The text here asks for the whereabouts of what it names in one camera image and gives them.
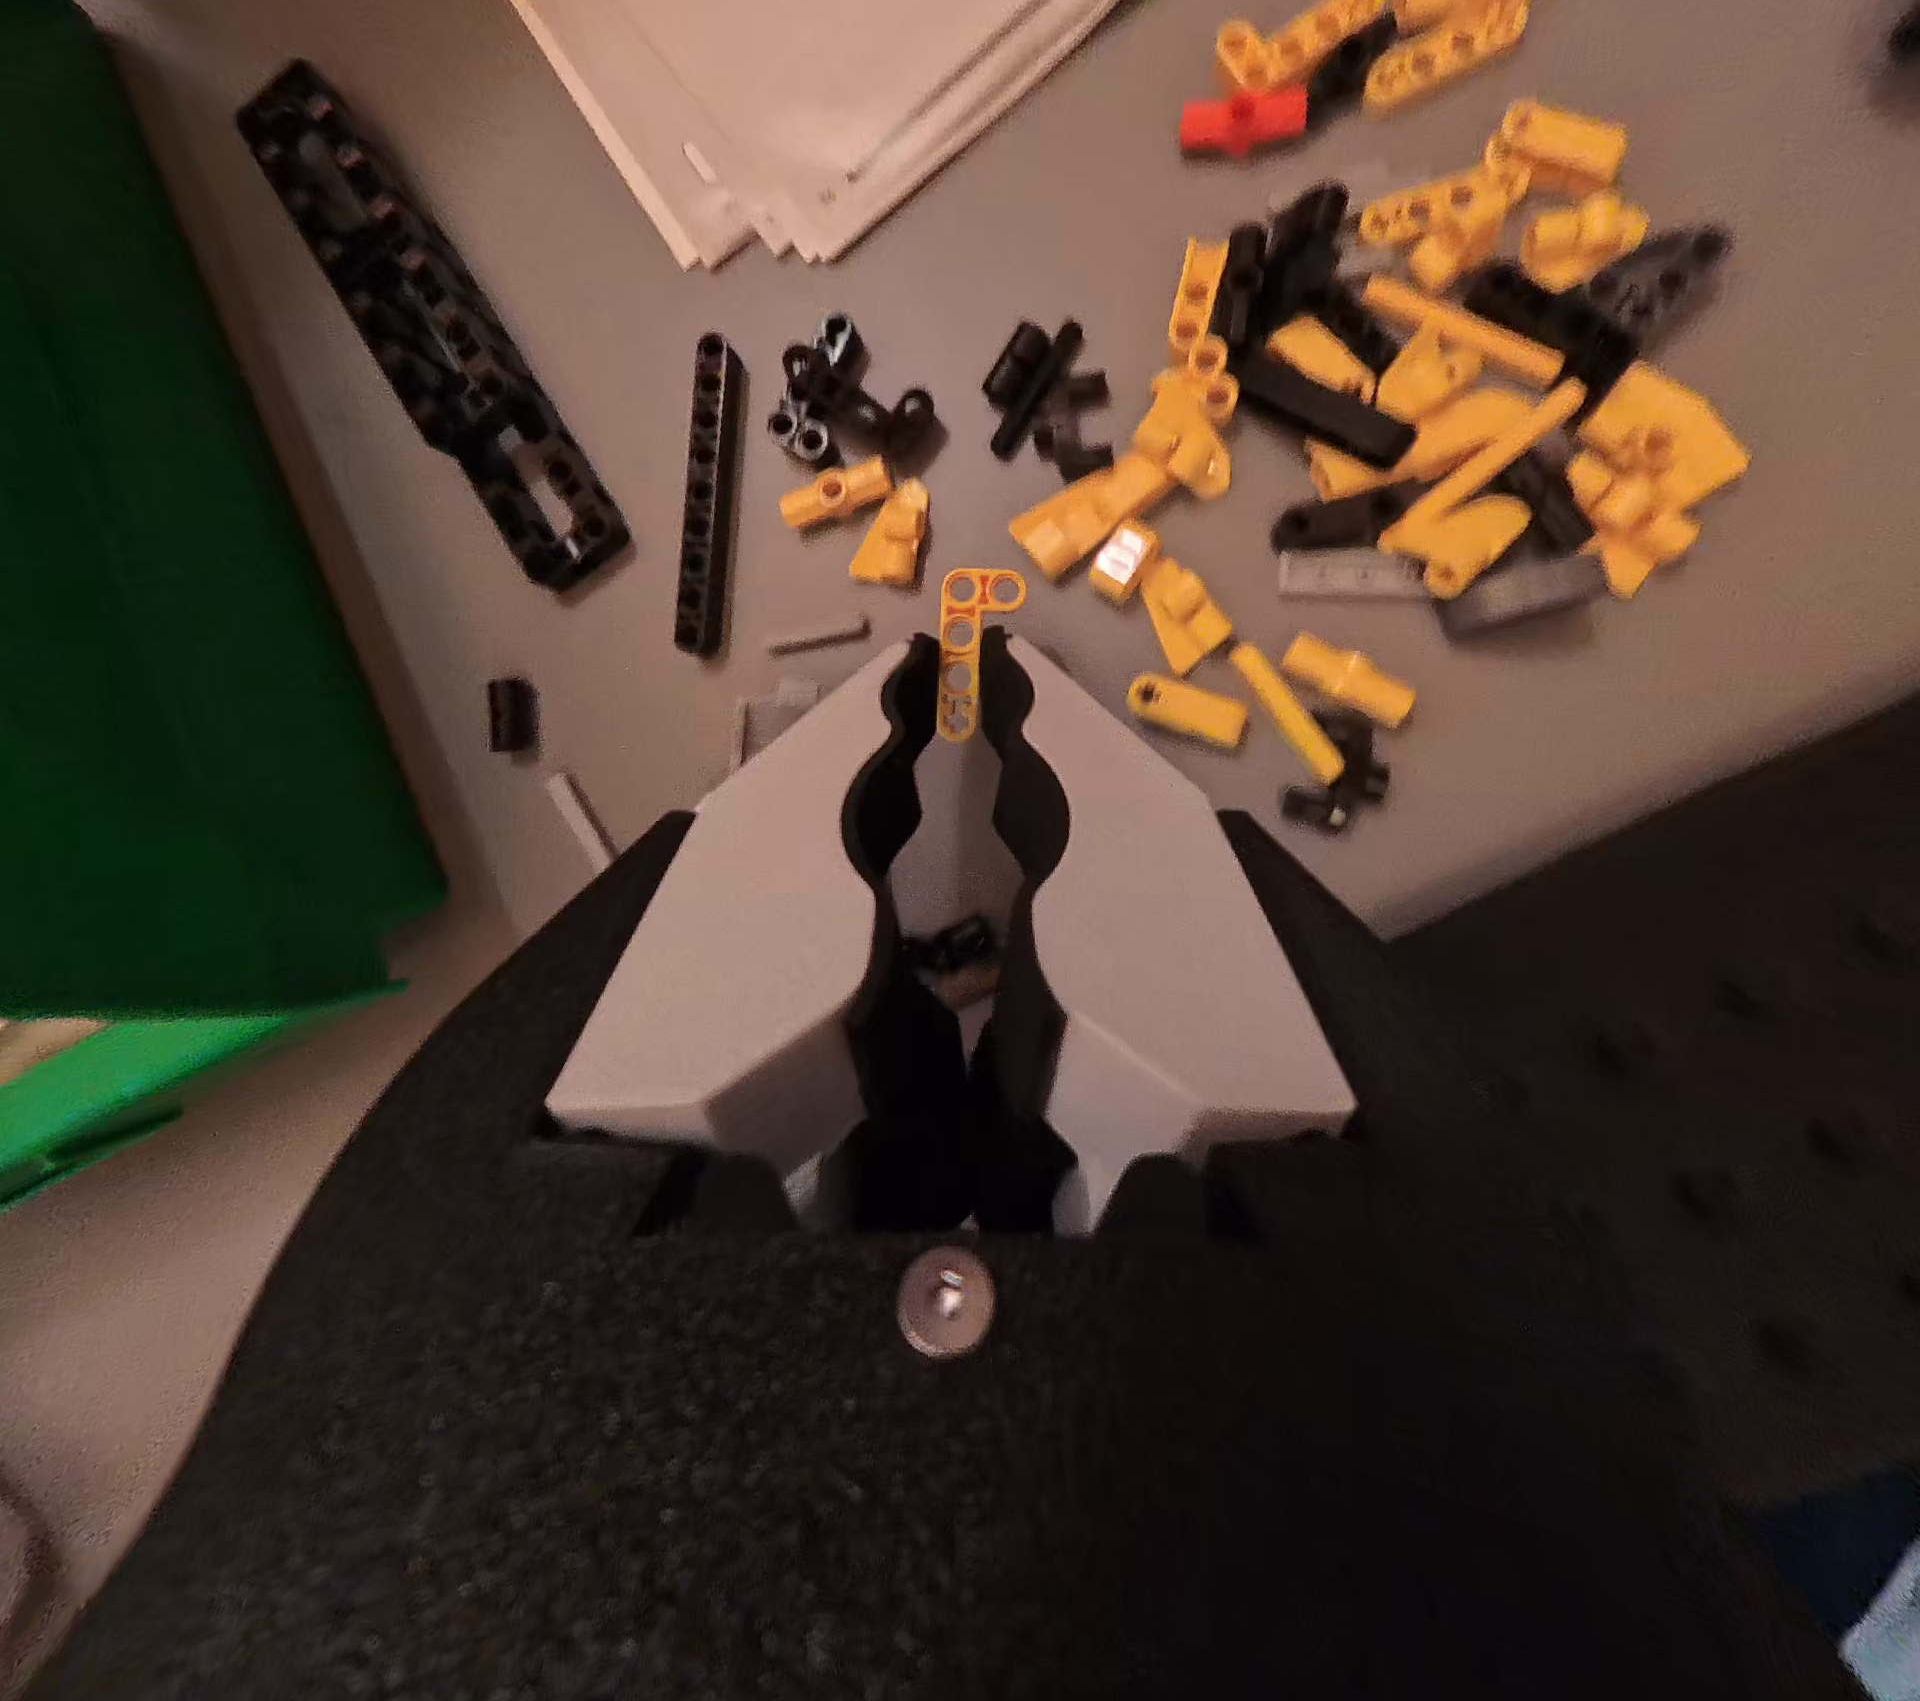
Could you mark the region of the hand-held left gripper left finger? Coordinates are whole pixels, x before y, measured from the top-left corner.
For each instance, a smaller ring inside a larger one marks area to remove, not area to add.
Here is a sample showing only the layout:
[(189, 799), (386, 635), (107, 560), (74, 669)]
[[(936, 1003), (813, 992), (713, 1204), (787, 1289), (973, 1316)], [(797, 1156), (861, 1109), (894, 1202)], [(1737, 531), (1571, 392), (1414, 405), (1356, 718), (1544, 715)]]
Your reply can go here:
[(969, 1058), (908, 959), (939, 644), (913, 635), (692, 811), (545, 1109), (566, 1132), (825, 1172), (858, 1229), (969, 1213)]

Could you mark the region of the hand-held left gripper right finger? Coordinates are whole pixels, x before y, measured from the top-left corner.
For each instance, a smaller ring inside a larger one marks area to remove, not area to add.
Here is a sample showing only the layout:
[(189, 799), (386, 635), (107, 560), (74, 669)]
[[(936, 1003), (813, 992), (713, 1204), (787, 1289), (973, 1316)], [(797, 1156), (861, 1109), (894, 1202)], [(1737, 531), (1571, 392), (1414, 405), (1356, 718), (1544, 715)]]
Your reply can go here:
[(1212, 799), (1008, 631), (981, 727), (1020, 885), (977, 1050), (979, 1222), (1088, 1235), (1149, 1156), (1342, 1133), (1353, 1086)]

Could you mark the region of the yellow lego angle beam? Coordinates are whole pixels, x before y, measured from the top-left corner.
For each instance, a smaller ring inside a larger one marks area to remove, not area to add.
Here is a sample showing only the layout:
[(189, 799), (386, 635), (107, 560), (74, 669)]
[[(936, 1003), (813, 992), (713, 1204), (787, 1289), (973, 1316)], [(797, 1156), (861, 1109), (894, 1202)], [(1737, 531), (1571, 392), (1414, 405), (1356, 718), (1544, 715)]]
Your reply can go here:
[(955, 744), (971, 740), (981, 704), (981, 644), (993, 614), (1018, 613), (1024, 576), (1011, 567), (954, 567), (939, 589), (938, 733)]

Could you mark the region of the black lego frame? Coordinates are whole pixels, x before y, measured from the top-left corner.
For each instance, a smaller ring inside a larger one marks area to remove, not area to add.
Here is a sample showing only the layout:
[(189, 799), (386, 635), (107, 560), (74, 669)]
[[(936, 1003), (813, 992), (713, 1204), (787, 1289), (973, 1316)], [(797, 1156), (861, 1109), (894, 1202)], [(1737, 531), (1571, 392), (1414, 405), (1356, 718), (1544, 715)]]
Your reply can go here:
[(622, 507), (505, 331), (414, 283), (400, 309), (411, 343), (402, 405), (454, 461), (518, 571), (572, 592), (625, 558), (633, 532)]
[(313, 63), (234, 120), (421, 439), (489, 467), (524, 367), (457, 246)]

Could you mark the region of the pile of yellow black lego pieces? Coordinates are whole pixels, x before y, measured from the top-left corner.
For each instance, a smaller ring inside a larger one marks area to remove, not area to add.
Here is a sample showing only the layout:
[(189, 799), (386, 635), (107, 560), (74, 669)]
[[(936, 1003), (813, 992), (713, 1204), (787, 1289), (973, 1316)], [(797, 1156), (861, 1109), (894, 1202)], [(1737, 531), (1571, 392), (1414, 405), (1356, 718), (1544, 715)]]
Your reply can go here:
[(1265, 651), (1170, 554), (1154, 512), (1228, 493), (1232, 422), (1304, 454), (1308, 492), (1268, 525), (1282, 596), (1403, 594), (1462, 640), (1629, 600), (1694, 550), (1752, 457), (1652, 352), (1732, 236), (1658, 224), (1627, 153), (1622, 118), (1521, 95), (1438, 175), (1317, 180), (1186, 239), (1142, 417), (1011, 525), (1041, 576), (1145, 605), (1140, 725), (1237, 751), (1262, 706), (1300, 768), (1282, 818), (1338, 835), (1385, 799), (1380, 743), (1418, 704), (1330, 638)]

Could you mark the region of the grey lego connector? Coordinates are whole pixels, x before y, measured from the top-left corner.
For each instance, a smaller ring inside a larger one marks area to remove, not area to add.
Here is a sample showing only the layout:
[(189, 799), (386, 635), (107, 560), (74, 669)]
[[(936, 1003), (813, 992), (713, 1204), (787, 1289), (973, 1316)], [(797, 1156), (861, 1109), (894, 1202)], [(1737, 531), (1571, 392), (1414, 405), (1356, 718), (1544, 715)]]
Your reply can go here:
[(779, 740), (821, 700), (821, 684), (811, 677), (774, 682), (763, 693), (734, 701), (726, 773), (738, 773), (756, 751)]

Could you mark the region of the yellow lego connector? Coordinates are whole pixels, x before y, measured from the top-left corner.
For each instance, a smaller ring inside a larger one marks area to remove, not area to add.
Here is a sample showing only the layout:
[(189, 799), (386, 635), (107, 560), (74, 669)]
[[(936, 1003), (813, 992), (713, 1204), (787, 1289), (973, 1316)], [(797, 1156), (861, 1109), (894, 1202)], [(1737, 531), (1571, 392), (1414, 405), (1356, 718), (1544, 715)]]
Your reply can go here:
[(914, 589), (929, 535), (929, 488), (908, 475), (881, 503), (869, 532), (849, 562), (849, 579), (859, 586)]
[(817, 472), (802, 487), (779, 496), (779, 516), (795, 532), (811, 532), (852, 515), (875, 510), (894, 493), (889, 464), (874, 454), (858, 464), (840, 464)]

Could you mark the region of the long black lego beam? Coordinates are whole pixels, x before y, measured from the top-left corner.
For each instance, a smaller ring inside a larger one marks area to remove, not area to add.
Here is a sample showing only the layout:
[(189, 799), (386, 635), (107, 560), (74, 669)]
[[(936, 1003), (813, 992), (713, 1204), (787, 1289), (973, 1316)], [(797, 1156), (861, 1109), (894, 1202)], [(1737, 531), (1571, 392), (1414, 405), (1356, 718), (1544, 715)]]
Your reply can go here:
[(721, 655), (726, 634), (744, 372), (722, 331), (708, 328), (699, 336), (692, 353), (674, 605), (674, 644), (699, 661)]

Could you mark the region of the black pronged lego piece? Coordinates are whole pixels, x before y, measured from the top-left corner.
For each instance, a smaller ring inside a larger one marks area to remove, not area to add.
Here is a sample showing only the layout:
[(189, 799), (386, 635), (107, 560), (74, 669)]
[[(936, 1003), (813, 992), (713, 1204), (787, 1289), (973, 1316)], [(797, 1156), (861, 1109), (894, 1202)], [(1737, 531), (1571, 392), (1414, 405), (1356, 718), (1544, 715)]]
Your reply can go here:
[(1080, 482), (1113, 464), (1113, 445), (1086, 433), (1086, 415), (1098, 415), (1110, 399), (1108, 377), (1099, 371), (1068, 371), (1044, 396), (1034, 440), (1062, 485)]

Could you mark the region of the black angled lego piece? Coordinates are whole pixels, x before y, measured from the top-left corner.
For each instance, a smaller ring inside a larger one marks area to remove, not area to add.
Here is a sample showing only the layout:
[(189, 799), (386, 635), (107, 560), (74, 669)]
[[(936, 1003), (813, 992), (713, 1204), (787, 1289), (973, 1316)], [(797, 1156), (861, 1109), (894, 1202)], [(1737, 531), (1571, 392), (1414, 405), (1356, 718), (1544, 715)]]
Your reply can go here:
[(840, 428), (885, 457), (913, 457), (930, 433), (939, 431), (939, 415), (930, 392), (908, 388), (894, 401), (883, 401), (852, 383), (840, 408)]

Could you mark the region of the black lego axle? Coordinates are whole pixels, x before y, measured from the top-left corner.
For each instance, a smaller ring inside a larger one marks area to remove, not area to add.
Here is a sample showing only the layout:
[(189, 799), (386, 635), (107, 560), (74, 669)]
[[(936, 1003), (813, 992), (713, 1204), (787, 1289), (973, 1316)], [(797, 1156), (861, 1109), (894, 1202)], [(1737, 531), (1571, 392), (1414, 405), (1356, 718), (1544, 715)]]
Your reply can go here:
[(1072, 367), (1082, 345), (1083, 326), (1076, 320), (1068, 320), (1052, 331), (1048, 359), (1024, 388), (1021, 398), (1008, 408), (994, 412), (996, 424), (993, 430), (990, 449), (996, 461), (1006, 464), (1020, 452), (1021, 440), (1041, 413), (1044, 396), (1052, 391), (1056, 379)]

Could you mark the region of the red lego connector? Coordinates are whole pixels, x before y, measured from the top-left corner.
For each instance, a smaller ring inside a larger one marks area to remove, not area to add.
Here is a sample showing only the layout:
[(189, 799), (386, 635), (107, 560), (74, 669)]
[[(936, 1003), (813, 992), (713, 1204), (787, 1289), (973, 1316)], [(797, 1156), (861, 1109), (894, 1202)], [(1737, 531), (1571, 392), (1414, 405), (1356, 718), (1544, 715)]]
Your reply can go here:
[(1308, 126), (1308, 87), (1282, 85), (1189, 101), (1180, 113), (1178, 143), (1186, 159), (1249, 159), (1304, 136)]

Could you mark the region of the black perforated pad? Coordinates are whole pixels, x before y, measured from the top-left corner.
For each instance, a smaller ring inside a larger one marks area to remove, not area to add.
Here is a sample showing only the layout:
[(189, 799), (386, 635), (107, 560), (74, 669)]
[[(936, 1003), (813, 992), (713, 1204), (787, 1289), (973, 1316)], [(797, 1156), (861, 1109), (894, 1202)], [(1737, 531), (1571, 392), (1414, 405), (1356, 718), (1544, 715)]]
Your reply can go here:
[(1396, 941), (1565, 1170), (1728, 1486), (1918, 1439), (1918, 706)]

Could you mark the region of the green plastic bin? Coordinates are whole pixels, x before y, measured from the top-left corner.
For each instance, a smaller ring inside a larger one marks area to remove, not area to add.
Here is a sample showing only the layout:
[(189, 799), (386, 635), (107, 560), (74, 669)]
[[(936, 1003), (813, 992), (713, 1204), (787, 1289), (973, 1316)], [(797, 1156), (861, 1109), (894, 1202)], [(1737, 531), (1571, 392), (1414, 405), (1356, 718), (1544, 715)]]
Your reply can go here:
[(2, 0), (4, 1206), (400, 990), (449, 885), (126, 85)]

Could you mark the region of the person's blue jeans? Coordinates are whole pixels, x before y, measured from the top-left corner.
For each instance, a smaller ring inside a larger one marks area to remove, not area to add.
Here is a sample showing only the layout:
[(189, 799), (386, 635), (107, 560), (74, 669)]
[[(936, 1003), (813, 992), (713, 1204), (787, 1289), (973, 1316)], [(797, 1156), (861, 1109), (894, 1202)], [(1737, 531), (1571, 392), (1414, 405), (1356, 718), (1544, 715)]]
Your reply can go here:
[(1918, 1468), (1897, 1462), (1753, 1515), (1857, 1685), (1918, 1696)]

